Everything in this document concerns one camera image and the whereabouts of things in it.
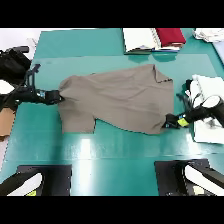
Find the black bag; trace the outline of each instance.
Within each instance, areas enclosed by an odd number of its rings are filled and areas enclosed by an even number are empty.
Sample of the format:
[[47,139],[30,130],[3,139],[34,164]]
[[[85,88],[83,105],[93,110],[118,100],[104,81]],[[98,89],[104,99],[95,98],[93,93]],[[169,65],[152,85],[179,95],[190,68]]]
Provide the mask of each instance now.
[[31,65],[31,61],[18,49],[0,50],[0,79],[12,84],[21,83]]

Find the green tabletop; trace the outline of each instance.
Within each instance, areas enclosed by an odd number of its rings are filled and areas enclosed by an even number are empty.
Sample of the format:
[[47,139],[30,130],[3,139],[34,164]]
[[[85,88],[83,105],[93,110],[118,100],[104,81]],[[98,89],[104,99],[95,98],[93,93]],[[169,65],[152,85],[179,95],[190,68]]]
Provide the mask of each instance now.
[[[33,64],[40,63],[41,68],[36,75],[36,86],[57,89],[70,75],[149,63],[156,64],[174,80],[175,93],[182,90],[182,84],[193,74],[223,76],[222,63],[212,45],[193,39],[190,33],[190,29],[184,29],[187,44],[173,56],[109,56],[101,51],[101,55],[89,53],[84,57],[40,58],[37,51]],[[176,97],[174,111],[183,111]],[[12,175],[18,165],[72,164],[71,195],[158,195],[154,161],[208,158],[213,168],[224,173],[223,152],[223,145],[195,143],[189,129],[146,135],[97,120],[93,134],[62,134],[57,105],[24,103],[17,111],[0,182]]]

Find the white cloth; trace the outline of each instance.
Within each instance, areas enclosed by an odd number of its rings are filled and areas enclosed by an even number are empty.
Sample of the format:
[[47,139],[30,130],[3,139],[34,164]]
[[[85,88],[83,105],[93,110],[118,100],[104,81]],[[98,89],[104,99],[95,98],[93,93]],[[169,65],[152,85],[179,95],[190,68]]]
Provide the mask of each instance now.
[[[194,107],[198,106],[205,99],[212,95],[218,95],[224,99],[224,81],[220,77],[210,78],[200,75],[193,75],[191,82],[191,100],[201,93],[194,101]],[[194,122],[194,140],[196,142],[208,142],[224,144],[224,128],[217,119],[207,118]]]
[[196,28],[193,30],[196,39],[203,39],[206,42],[224,41],[224,28]]

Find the yellow tag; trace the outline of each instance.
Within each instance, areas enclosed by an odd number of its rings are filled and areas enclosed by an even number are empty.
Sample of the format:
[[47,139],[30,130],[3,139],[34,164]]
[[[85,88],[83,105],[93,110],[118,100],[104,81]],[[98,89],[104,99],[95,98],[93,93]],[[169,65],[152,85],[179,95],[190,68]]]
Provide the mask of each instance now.
[[179,124],[180,126],[182,126],[182,127],[189,125],[189,123],[188,123],[184,118],[181,118],[181,119],[178,120],[177,122],[178,122],[178,124]]
[[36,191],[31,191],[29,194],[27,194],[26,196],[36,196],[37,192]]
[[199,186],[193,186],[193,189],[194,189],[195,195],[199,195],[199,194],[204,194],[205,193],[204,189],[199,187]]

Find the black base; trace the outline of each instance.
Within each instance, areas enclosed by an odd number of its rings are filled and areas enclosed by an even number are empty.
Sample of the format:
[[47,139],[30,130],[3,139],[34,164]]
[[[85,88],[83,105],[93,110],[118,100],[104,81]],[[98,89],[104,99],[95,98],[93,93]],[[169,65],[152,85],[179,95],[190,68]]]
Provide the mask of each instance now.
[[17,172],[36,168],[44,176],[43,185],[36,190],[37,196],[70,196],[72,165],[21,165]]
[[[160,196],[182,196],[178,190],[177,179],[174,173],[175,165],[179,161],[180,160],[156,161],[154,163]],[[194,163],[195,167],[210,167],[207,159],[193,159],[184,161]],[[189,181],[188,186],[189,188],[192,188],[196,185]],[[206,190],[204,192],[206,195],[213,195]]]

